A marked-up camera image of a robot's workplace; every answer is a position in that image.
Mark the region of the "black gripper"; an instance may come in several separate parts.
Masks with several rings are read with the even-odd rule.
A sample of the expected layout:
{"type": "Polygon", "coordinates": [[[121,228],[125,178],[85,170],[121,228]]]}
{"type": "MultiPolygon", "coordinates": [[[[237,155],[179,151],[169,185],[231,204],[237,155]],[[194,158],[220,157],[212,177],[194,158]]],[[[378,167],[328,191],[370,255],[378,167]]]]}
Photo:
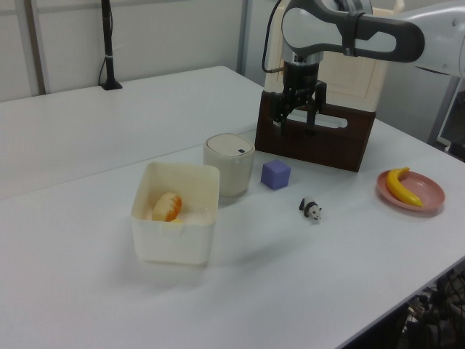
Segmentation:
{"type": "Polygon", "coordinates": [[[305,133],[315,134],[316,115],[326,106],[327,85],[318,81],[319,64],[297,65],[284,62],[283,93],[270,93],[270,119],[282,137],[286,135],[286,120],[290,113],[286,98],[310,97],[307,104],[305,133]]]}

